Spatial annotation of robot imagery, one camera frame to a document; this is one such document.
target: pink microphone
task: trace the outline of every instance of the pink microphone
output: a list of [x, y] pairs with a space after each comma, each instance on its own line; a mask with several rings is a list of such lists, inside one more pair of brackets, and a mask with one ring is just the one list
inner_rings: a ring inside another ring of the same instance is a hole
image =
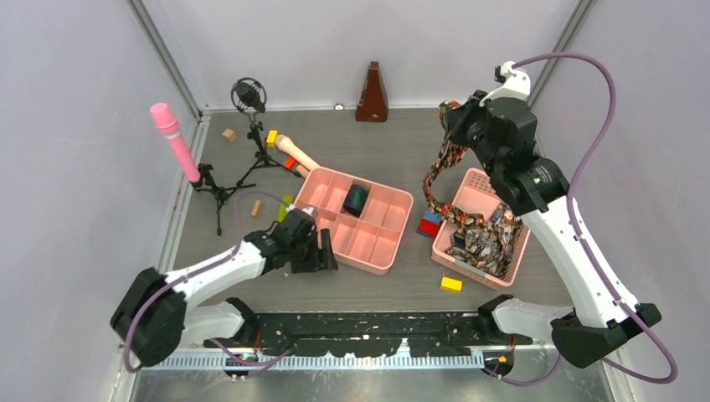
[[200, 172], [197, 165], [195, 165], [193, 156], [190, 155], [183, 136], [180, 135], [178, 119], [175, 118], [170, 106], [165, 103], [156, 103], [151, 107], [151, 115], [157, 129], [165, 137], [167, 143], [170, 144], [172, 153], [175, 154], [175, 158], [180, 163], [180, 167], [183, 168], [183, 172], [185, 172], [185, 177], [188, 178], [190, 183], [199, 183]]

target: yellow block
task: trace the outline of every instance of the yellow block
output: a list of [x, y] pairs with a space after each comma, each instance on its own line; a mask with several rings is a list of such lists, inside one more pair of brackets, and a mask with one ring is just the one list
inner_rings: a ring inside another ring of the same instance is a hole
[[276, 136], [279, 135], [279, 132], [277, 130], [269, 130], [269, 135], [266, 136], [266, 146], [267, 147], [276, 147]]
[[441, 278], [441, 289], [458, 293], [464, 287], [464, 282], [444, 276]]

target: gray table surface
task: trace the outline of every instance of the gray table surface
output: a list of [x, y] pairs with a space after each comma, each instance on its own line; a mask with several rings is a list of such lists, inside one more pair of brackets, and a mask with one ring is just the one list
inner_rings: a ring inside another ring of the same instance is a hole
[[[414, 207], [394, 265], [385, 276], [376, 276], [341, 264], [339, 271], [285, 275], [281, 269], [252, 281], [230, 287], [208, 301], [221, 302], [238, 296], [257, 312], [369, 312], [473, 310], [499, 291], [479, 284], [431, 260], [432, 240], [416, 233], [426, 210], [421, 190], [424, 174], [441, 145], [443, 130], [434, 109], [391, 110], [385, 123], [357, 122], [354, 111], [268, 111], [260, 115], [264, 135], [276, 129], [289, 136], [322, 166], [401, 188], [414, 196]], [[234, 183], [254, 162], [256, 145], [246, 138], [247, 118], [237, 112], [213, 114], [201, 162], [214, 165], [214, 177], [223, 186]], [[231, 128], [238, 139], [222, 138]], [[270, 148], [276, 160], [287, 156]], [[468, 168], [480, 165], [469, 152], [458, 167], [445, 171], [435, 181], [439, 200], [451, 201]], [[246, 183], [277, 196], [298, 194], [303, 179], [281, 170], [254, 171]], [[258, 219], [250, 217], [256, 199], [264, 203]], [[183, 268], [227, 250], [235, 243], [237, 226], [234, 204], [222, 212], [223, 235], [215, 233], [215, 202], [207, 193], [194, 193], [177, 250], [175, 268]], [[240, 220], [244, 232], [266, 229], [278, 214], [278, 203], [261, 195], [243, 197]], [[461, 293], [439, 288], [443, 275], [464, 281]], [[506, 293], [526, 302], [570, 305], [571, 300], [542, 246], [530, 237], [515, 283]]]

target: white wall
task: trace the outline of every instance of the white wall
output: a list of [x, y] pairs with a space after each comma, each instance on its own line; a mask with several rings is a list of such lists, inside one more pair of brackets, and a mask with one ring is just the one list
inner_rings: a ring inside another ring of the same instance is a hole
[[147, 111], [194, 119], [123, 1], [3, 2], [0, 54], [0, 400], [106, 400], [179, 176]]
[[[579, 207], [599, 246], [642, 302], [675, 354], [680, 377], [668, 386], [634, 381], [638, 400], [707, 400], [710, 328], [710, 3], [598, 2], [572, 50], [611, 70], [618, 107], [579, 190]], [[535, 107], [548, 157], [571, 178], [601, 128], [603, 78], [564, 61]], [[665, 376], [665, 359], [645, 337], [625, 348], [632, 367]]]
[[493, 66], [550, 51], [576, 2], [146, 0], [212, 109], [233, 109], [229, 90], [247, 75], [270, 107], [355, 105], [370, 60], [391, 106], [465, 99]]

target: wooden handle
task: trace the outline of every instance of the wooden handle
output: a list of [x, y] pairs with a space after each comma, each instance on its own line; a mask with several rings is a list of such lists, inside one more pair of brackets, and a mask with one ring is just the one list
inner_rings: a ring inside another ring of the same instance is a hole
[[308, 170], [313, 170], [320, 167], [316, 161], [311, 159], [305, 152], [303, 152], [299, 147], [297, 147], [291, 139], [283, 134], [279, 134], [276, 137], [276, 146], [294, 159], [296, 159], [301, 165], [303, 165]]

